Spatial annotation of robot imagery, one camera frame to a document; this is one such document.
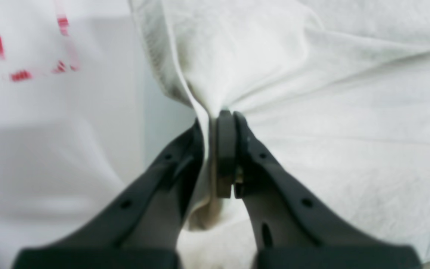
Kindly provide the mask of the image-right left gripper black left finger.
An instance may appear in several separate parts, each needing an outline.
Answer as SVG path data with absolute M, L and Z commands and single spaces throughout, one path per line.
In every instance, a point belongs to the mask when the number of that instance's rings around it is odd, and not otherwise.
M 196 121 L 97 216 L 68 236 L 22 250 L 15 269 L 182 269 L 177 240 L 204 145 Z

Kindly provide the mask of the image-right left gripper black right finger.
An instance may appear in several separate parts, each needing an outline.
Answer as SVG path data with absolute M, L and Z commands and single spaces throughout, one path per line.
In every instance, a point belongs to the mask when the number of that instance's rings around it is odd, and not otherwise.
M 343 220 L 291 176 L 240 112 L 215 124 L 219 198 L 241 199 L 257 253 L 254 269 L 421 269 L 413 247 L 390 244 Z

